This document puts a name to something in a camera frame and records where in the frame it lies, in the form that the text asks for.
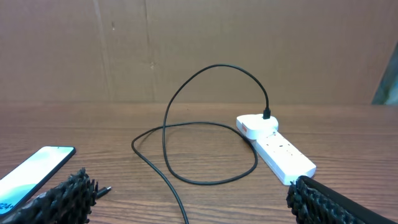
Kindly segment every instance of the brown wooden tabletop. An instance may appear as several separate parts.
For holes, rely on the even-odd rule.
[[[100,187],[92,223],[181,223],[164,181],[131,150],[131,140],[162,124],[165,104],[0,104],[0,177],[42,146],[75,146],[77,153],[40,189],[48,190],[86,167]],[[168,123],[217,121],[261,113],[256,104],[175,104]],[[279,131],[317,165],[315,179],[398,222],[398,108],[387,106],[271,106]],[[248,170],[250,148],[235,133],[209,125],[169,128],[169,160],[189,179],[221,180]],[[260,158],[257,169],[235,182],[190,185],[167,170],[161,131],[139,150],[174,185],[191,223],[295,223],[283,186]]]

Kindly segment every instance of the black cable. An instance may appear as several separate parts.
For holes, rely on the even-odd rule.
[[[204,72],[204,71],[206,71],[206,70],[208,70],[208,69],[214,68],[214,67],[230,67],[230,68],[235,68],[235,69],[237,69],[237,70],[239,70],[239,71],[245,73],[245,74],[248,75],[249,77],[251,77],[251,78],[260,86],[261,90],[264,92],[264,95],[265,95],[265,97],[266,97],[266,109],[264,110],[264,116],[263,116],[263,118],[264,118],[264,119],[268,119],[268,118],[269,118],[269,116],[271,115],[271,111],[270,111],[270,109],[269,109],[268,95],[267,95],[267,92],[266,92],[266,90],[264,89],[264,87],[263,87],[263,86],[261,85],[261,83],[259,82],[259,80],[257,80],[257,78],[255,78],[253,75],[251,75],[251,74],[250,74],[249,72],[247,72],[245,69],[240,68],[240,67],[235,66],[235,65],[228,65],[228,64],[210,65],[210,66],[208,66],[208,67],[206,67],[206,68],[201,69],[199,72],[196,72],[196,74],[194,74],[191,78],[189,78],[189,79],[177,90],[177,92],[174,94],[174,96],[173,96],[172,99],[170,100],[169,104],[167,105],[167,109],[166,109],[166,112],[165,112],[165,115],[164,115],[164,120],[163,120],[163,126],[159,126],[159,127],[156,127],[156,128],[152,128],[152,129],[150,129],[150,130],[148,130],[148,131],[146,131],[146,132],[140,134],[140,135],[137,136],[135,139],[133,139],[132,142],[131,142],[131,148],[132,148],[132,150],[133,150],[143,161],[145,161],[150,167],[152,167],[152,168],[156,171],[156,173],[158,173],[158,174],[161,176],[161,178],[163,178],[163,180],[166,182],[166,184],[169,186],[170,190],[173,192],[173,194],[174,194],[174,196],[175,196],[175,199],[177,199],[178,205],[179,205],[179,207],[180,207],[180,209],[181,209],[182,216],[183,216],[183,218],[184,218],[184,222],[185,222],[186,224],[189,223],[188,217],[187,217],[187,213],[185,212],[184,206],[182,205],[182,201],[181,201],[180,197],[178,196],[178,193],[175,191],[174,187],[172,186],[172,184],[170,183],[170,181],[166,178],[166,176],[165,176],[158,168],[156,168],[156,166],[153,165],[153,163],[151,163],[147,158],[145,158],[140,152],[137,151],[137,149],[136,149],[135,146],[134,146],[134,143],[135,143],[139,138],[145,136],[146,134],[151,133],[151,132],[153,132],[153,131],[156,131],[156,130],[162,128],[162,130],[163,130],[163,131],[162,131],[163,154],[164,154],[164,160],[165,160],[165,163],[166,163],[166,165],[167,165],[167,168],[169,169],[170,173],[172,173],[177,179],[182,180],[182,181],[184,181],[184,182],[186,182],[186,183],[189,183],[189,184],[196,184],[196,185],[218,185],[218,184],[225,184],[225,183],[228,183],[228,182],[232,182],[232,181],[238,180],[238,179],[240,179],[240,178],[242,178],[242,177],[245,177],[245,176],[247,176],[248,174],[250,174],[250,173],[257,167],[257,163],[258,163],[257,152],[256,152],[256,150],[254,149],[253,145],[250,143],[249,139],[248,139],[246,136],[244,136],[243,134],[241,134],[239,131],[235,130],[234,128],[232,128],[232,127],[230,127],[230,126],[228,126],[228,125],[225,125],[225,124],[220,124],[220,123],[215,123],[215,122],[208,122],[208,121],[193,121],[193,122],[185,122],[185,123],[177,123],[177,124],[169,124],[169,125],[166,125],[167,115],[168,115],[168,113],[169,113],[170,106],[171,106],[171,104],[172,104],[174,98],[178,95],[178,93],[182,90],[182,88],[183,88],[189,81],[191,81],[193,78],[195,78],[197,75],[201,74],[202,72]],[[175,173],[175,172],[173,171],[173,169],[171,168],[171,166],[170,166],[170,164],[169,164],[169,160],[167,159],[166,143],[165,143],[165,129],[168,128],[168,127],[183,126],[183,125],[188,125],[188,124],[213,124],[213,125],[221,126],[221,127],[228,128],[228,129],[232,130],[232,131],[235,132],[237,135],[239,135],[241,138],[243,138],[243,140],[250,146],[251,150],[253,151],[253,154],[254,154],[254,164],[253,164],[253,166],[252,166],[248,171],[244,172],[244,173],[241,174],[241,175],[237,175],[237,176],[235,176],[235,177],[232,177],[232,178],[229,178],[229,179],[225,179],[225,180],[219,180],[219,181],[195,181],[195,180],[186,179],[186,178],[184,178],[184,177],[178,175],[177,173]]]

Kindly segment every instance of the power strip outlet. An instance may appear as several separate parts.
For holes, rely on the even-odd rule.
[[[284,185],[295,183],[301,175],[315,174],[316,165],[277,131],[258,139],[253,146]]]
[[[277,132],[279,124],[273,116],[270,119],[263,119],[262,114],[238,116],[236,127],[284,185],[294,183],[301,175],[315,174],[316,165]]]

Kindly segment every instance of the phone screen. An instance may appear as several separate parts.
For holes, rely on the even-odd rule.
[[[0,215],[14,208],[43,179],[48,177],[59,163],[72,156],[70,154],[74,152],[74,147],[45,146],[1,179]]]

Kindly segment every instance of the cardboard backdrop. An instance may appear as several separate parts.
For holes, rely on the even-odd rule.
[[[396,0],[2,0],[0,101],[165,102],[239,65],[272,104],[370,104],[398,41]],[[184,102],[262,102],[218,68]]]

